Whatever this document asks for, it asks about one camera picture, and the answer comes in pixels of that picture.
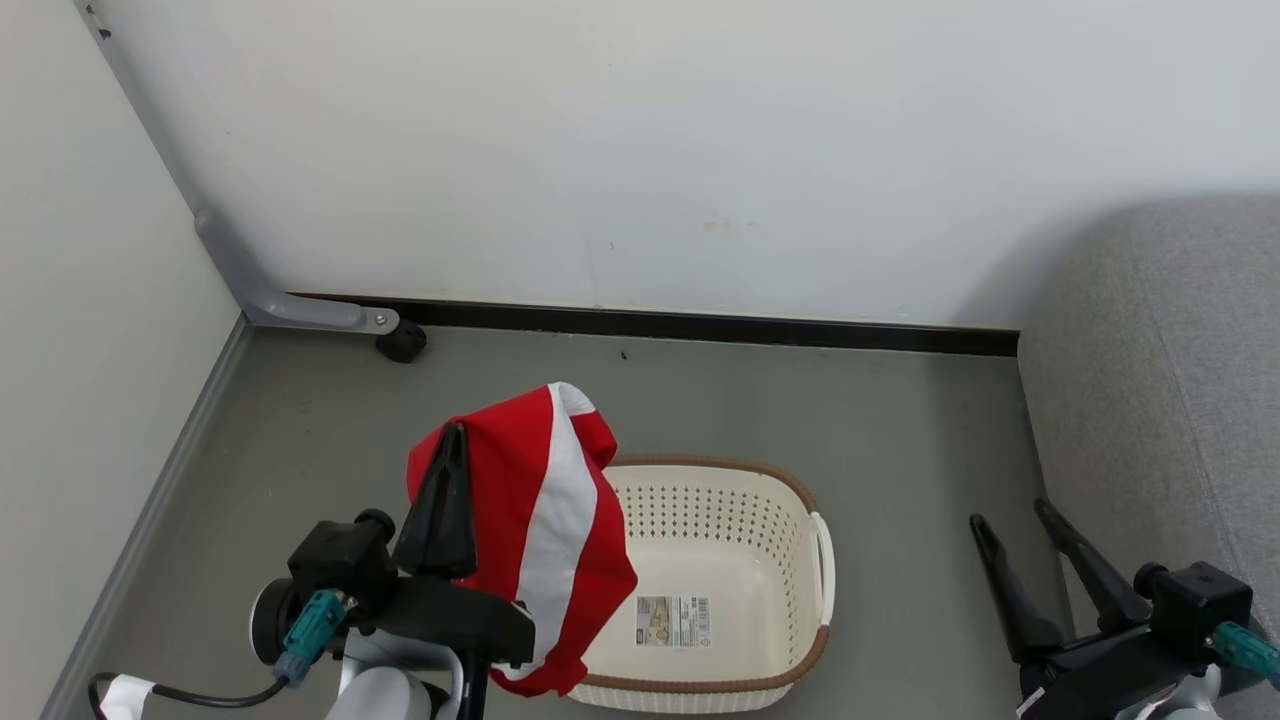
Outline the black baseboard strip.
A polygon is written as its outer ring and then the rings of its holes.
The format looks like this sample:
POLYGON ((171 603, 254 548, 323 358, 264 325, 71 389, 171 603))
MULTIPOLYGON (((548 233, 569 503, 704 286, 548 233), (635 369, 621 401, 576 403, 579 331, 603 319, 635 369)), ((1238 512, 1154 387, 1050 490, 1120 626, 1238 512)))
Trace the black baseboard strip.
POLYGON ((389 307, 420 325, 648 340, 1015 357, 1018 331, 951 325, 561 307, 325 293, 325 301, 389 307))

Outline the cream laundry basket brown rim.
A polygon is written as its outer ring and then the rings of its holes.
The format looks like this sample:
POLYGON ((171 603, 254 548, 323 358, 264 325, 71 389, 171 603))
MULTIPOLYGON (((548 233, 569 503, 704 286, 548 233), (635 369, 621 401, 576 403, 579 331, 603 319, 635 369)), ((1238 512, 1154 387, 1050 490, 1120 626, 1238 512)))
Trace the cream laundry basket brown rim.
POLYGON ((808 488, 778 468, 714 457, 623 457, 605 478, 637 585, 585 653, 571 698, 677 715, 783 698, 822 659, 835 612, 835 547, 808 488), (714 646, 636 646, 641 594, 709 597, 714 646))

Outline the grey metal frame leg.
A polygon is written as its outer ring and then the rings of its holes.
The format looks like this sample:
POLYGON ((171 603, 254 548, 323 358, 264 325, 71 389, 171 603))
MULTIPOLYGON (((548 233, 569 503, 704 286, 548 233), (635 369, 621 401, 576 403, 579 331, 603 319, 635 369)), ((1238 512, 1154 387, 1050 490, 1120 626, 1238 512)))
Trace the grey metal frame leg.
POLYGON ((224 284, 252 325, 297 331, 334 331, 356 334, 387 334, 396 328, 399 314, 389 307, 305 299, 285 292, 269 277, 248 243, 215 208, 195 173, 187 167, 177 140, 150 97, 125 50, 111 31, 101 40, 84 14, 92 4, 100 13, 105 0, 70 0, 97 42, 110 70, 123 88, 148 140, 156 149, 166 172, 195 217, 195 233, 212 260, 224 284))

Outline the printed basket label sticker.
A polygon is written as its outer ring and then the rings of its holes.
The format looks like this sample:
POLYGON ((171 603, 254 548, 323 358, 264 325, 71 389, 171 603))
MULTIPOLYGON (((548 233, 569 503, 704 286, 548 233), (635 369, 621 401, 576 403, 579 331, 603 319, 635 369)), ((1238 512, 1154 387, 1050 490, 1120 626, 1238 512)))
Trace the printed basket label sticker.
POLYGON ((641 594, 634 607, 634 639, 639 647, 709 650, 714 646, 709 597, 641 594))

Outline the red and white striped garment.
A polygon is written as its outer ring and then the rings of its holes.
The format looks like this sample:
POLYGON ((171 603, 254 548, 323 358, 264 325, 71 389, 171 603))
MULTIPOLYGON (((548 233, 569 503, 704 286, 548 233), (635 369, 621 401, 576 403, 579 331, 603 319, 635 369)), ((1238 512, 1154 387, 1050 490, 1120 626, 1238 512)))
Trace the red and white striped garment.
POLYGON ((493 680, 534 697, 568 694, 585 653, 634 593, 625 515, 604 471, 617 454, 605 419, 556 382, 460 418, 467 437, 477 569, 462 580, 522 605, 532 657, 493 680))

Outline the grey fabric sofa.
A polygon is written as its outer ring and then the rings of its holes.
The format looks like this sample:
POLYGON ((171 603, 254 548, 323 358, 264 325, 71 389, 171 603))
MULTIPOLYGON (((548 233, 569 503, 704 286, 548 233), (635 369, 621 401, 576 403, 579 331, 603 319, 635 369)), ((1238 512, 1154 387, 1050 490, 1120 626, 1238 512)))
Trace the grey fabric sofa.
POLYGON ((1280 644, 1280 193, 1078 233, 1021 329, 1050 501, 1132 578, 1206 561, 1280 644))

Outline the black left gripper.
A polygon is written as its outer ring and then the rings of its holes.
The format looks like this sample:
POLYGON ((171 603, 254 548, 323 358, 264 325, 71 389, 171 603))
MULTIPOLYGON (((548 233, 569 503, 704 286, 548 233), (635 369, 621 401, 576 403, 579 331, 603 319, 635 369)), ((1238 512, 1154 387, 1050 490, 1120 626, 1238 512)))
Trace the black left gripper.
POLYGON ((490 664, 532 661, 535 625, 518 605, 448 582, 471 577, 477 569, 463 424, 443 425, 392 557, 412 577, 396 580, 372 626, 399 638, 476 653, 490 664))

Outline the black caster wheel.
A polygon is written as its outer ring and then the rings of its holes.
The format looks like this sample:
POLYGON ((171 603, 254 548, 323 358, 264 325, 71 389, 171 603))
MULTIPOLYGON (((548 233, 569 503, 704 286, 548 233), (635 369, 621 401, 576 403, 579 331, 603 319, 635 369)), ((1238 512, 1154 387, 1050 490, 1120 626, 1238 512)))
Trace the black caster wheel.
POLYGON ((396 328, 375 340, 379 354, 398 364, 411 364, 428 346, 425 329, 408 319, 401 318, 396 328))

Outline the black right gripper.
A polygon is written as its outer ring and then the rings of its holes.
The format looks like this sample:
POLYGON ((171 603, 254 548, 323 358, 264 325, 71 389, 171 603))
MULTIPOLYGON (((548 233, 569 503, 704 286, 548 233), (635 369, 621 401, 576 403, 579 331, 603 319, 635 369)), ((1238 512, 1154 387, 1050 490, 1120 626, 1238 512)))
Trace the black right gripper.
POLYGON ((1213 642, 1138 626, 1151 616, 1148 601, 1048 500, 1038 498, 1034 510, 1105 634, 1066 643, 1021 584, 995 529, 972 514, 970 533, 1027 693, 1018 720, 1219 720, 1213 642))

